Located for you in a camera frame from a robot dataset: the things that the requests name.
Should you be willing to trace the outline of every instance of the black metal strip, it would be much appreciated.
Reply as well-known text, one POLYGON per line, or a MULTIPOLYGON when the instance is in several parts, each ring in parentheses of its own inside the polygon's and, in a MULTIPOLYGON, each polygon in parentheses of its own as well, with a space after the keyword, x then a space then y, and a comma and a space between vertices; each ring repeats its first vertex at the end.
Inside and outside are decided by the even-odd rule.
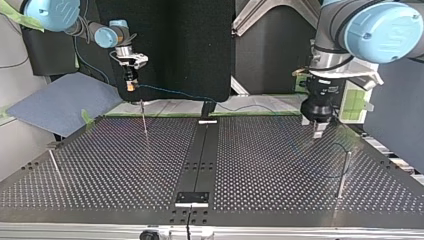
POLYGON ((199 161, 199 175, 195 185, 195 192, 209 192, 209 207, 193 208, 190 216, 191 225, 207 225, 208 217, 213 209, 218 140, 219 122, 218 124, 207 125, 203 152, 199 161))
POLYGON ((178 194, 183 192, 193 192, 196 186, 197 175, 199 171, 199 159, 202 156, 203 147, 206 138, 207 125, 198 125, 196 133, 193 136, 193 144, 188 151, 186 162, 181 171, 181 176, 178 181, 178 186, 174 193, 174 208, 172 209, 172 217, 169 220, 170 224, 188 224, 190 219, 190 207, 177 208, 175 207, 178 194))

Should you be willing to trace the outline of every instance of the blue cable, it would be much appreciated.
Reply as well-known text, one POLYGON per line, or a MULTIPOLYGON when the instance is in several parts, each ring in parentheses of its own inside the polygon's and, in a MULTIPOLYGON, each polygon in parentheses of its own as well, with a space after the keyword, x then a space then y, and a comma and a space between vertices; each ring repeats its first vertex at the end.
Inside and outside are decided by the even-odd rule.
POLYGON ((227 108, 227 107, 222 106, 215 99, 210 98, 210 97, 191 95, 191 94, 188 94, 188 93, 185 93, 185 92, 181 92, 181 91, 174 91, 174 90, 169 90, 169 89, 160 88, 160 87, 154 87, 154 86, 150 86, 150 85, 146 85, 146 84, 139 84, 138 86, 139 87, 150 88, 150 89, 153 89, 153 90, 156 90, 156 91, 162 91, 162 92, 167 92, 167 93, 173 93, 173 94, 183 95, 183 96, 186 96, 188 98, 210 101, 210 102, 213 102, 213 103, 217 104, 218 106, 220 106, 221 108, 223 108, 223 109, 225 109, 227 111, 230 111, 230 112, 237 112, 237 111, 240 111, 242 109, 251 108, 251 107, 261 107, 261 108, 264 108, 264 109, 270 111, 275 116, 278 116, 278 113, 276 113, 274 110, 272 110, 269 107, 263 106, 263 105, 253 104, 253 105, 248 105, 248 106, 240 107, 240 108, 237 108, 237 109, 230 109, 230 108, 227 108))

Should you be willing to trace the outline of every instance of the cable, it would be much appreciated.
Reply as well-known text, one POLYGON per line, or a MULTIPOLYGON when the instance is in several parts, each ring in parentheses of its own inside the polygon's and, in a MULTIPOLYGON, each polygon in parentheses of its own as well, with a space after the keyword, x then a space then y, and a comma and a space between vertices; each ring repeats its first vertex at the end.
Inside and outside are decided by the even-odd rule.
POLYGON ((25 60, 22 61, 22 62, 20 62, 20 63, 14 64, 14 65, 10 65, 10 66, 0 66, 0 69, 7 69, 7 68, 19 67, 19 66, 24 65, 28 60, 29 60, 29 56, 27 56, 25 58, 25 60))
POLYGON ((81 60, 81 62, 83 62, 85 65, 87 65, 88 67, 90 67, 91 69, 95 70, 96 72, 100 73, 105 79, 106 79, 106 83, 110 84, 110 79, 109 77, 100 69, 92 66, 91 64, 89 64, 87 61, 84 60, 84 58, 81 57, 79 51, 78 51, 78 46, 77 46, 77 37, 74 37, 74 47, 75 47, 75 53, 77 54, 78 58, 81 60))
POLYGON ((350 56, 348 57, 346 60, 344 60, 343 62, 336 64, 332 67, 328 67, 328 68, 308 68, 309 71, 315 71, 315 72, 325 72, 325 71, 332 71, 332 70, 336 70, 338 68, 341 68, 347 64, 349 64, 350 62, 353 61, 355 57, 354 56, 350 56))
POLYGON ((10 24, 10 26, 13 28, 13 30, 17 33, 17 34, 19 34, 19 35, 21 35, 22 36, 22 33, 18 30, 18 28, 12 23, 12 21, 10 21, 10 19, 6 16, 6 15, 4 15, 3 13, 0 13, 0 15, 2 15, 3 17, 5 17, 6 18, 6 20, 9 22, 9 24, 10 24))
MULTIPOLYGON (((88 7, 89 7, 89 2, 90 2, 90 0, 87 0, 87 2, 86 2, 86 7, 85 7, 85 12, 84 12, 84 15, 83 15, 83 17, 79 17, 80 18, 80 20, 81 20, 81 24, 84 26, 84 27, 86 27, 87 29, 88 29, 88 22, 87 22, 87 20, 86 20, 86 16, 87 16, 87 13, 88 13, 88 7)), ((90 43, 90 37, 88 36, 87 37, 87 42, 88 43, 90 43)), ((96 67, 94 67, 93 65, 91 65, 91 64, 89 64, 82 56, 81 56, 81 54, 79 53, 79 51, 78 51, 78 44, 77 44, 77 37, 76 36, 74 36, 74 48, 75 48, 75 53, 77 54, 77 57, 79 58, 79 60, 81 61, 81 62, 83 62, 86 66, 88 66, 88 67, 90 67, 91 69, 93 69, 94 71, 96 71, 96 72, 98 72, 98 73, 100 73, 101 75, 102 75, 102 77, 104 78, 104 82, 105 83, 107 83, 107 84, 110 84, 110 79, 109 79, 109 77, 102 71, 102 70, 100 70, 100 69, 98 69, 98 68, 96 68, 96 67)))
POLYGON ((199 99, 199 100, 210 101, 210 102, 213 102, 213 103, 217 104, 218 106, 220 106, 221 108, 223 108, 223 109, 225 109, 227 111, 230 111, 230 112, 238 112, 240 110, 243 110, 243 109, 246 109, 246 108, 251 108, 251 107, 260 107, 260 108, 266 109, 266 110, 270 111, 271 113, 273 113, 274 115, 278 116, 278 113, 276 113, 274 110, 272 110, 269 107, 263 106, 263 105, 252 104, 252 105, 240 107, 240 108, 237 108, 237 109, 230 109, 230 108, 224 107, 218 101, 216 101, 216 100, 214 100, 214 99, 212 99, 210 97, 203 97, 203 96, 191 95, 191 94, 188 94, 188 93, 185 93, 185 92, 181 92, 181 91, 174 91, 174 90, 169 90, 169 89, 160 88, 160 87, 154 87, 154 86, 150 86, 150 85, 146 85, 146 84, 139 84, 138 86, 139 87, 144 87, 144 88, 150 88, 150 89, 157 90, 157 91, 162 91, 162 92, 167 92, 167 93, 172 93, 172 94, 183 95, 183 96, 186 96, 186 97, 192 98, 192 99, 199 99))
POLYGON ((87 2, 85 3, 85 10, 84 10, 84 15, 83 17, 86 18, 87 17, 87 13, 88 13, 88 7, 89 7, 89 2, 90 0, 86 0, 87 2))

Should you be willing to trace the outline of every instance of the thin metal rod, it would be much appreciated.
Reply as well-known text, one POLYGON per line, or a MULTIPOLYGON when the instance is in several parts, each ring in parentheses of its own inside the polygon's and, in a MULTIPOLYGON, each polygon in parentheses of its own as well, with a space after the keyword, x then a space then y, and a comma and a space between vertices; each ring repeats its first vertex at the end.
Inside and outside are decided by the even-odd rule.
POLYGON ((60 172, 59 166, 57 165, 56 158, 54 157, 54 153, 52 149, 49 149, 49 154, 50 154, 50 158, 52 159, 54 168, 56 169, 56 171, 60 172))
POLYGON ((144 101, 143 100, 140 101, 140 105, 141 105, 141 116, 143 118, 144 133, 147 133, 147 124, 146 124, 146 116, 145 116, 146 114, 145 114, 145 111, 144 111, 144 101))
POLYGON ((341 177, 341 180, 340 180, 339 190, 337 192, 337 198, 343 197, 342 196, 343 195, 343 189, 344 189, 344 185, 345 185, 345 182, 346 182, 346 175, 347 175, 347 171, 348 171, 349 166, 350 166, 351 158, 352 158, 352 152, 348 152, 347 157, 345 159, 344 166, 343 166, 343 172, 342 172, 342 177, 341 177))

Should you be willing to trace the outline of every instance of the gray panel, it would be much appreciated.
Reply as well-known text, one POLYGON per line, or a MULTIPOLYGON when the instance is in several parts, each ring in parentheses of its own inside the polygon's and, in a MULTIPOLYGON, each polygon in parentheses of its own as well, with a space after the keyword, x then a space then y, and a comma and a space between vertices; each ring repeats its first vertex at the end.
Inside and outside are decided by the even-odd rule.
POLYGON ((404 59, 381 65, 385 84, 374 90, 374 112, 367 115, 365 130, 391 151, 424 172, 424 65, 404 59))
POLYGON ((7 112, 26 123, 69 137, 86 124, 82 110, 96 118, 121 102, 114 87, 75 73, 61 77, 7 112))
POLYGON ((7 179, 0 221, 169 224, 196 120, 147 124, 103 119, 55 152, 60 172, 44 158, 7 179))
POLYGON ((424 188, 418 182, 351 130, 331 126, 314 140, 312 128, 300 121, 220 119, 215 184, 208 175, 198 183, 213 196, 213 206, 202 209, 207 225, 424 228, 424 188), (345 152, 337 144, 353 153, 339 200, 345 152))

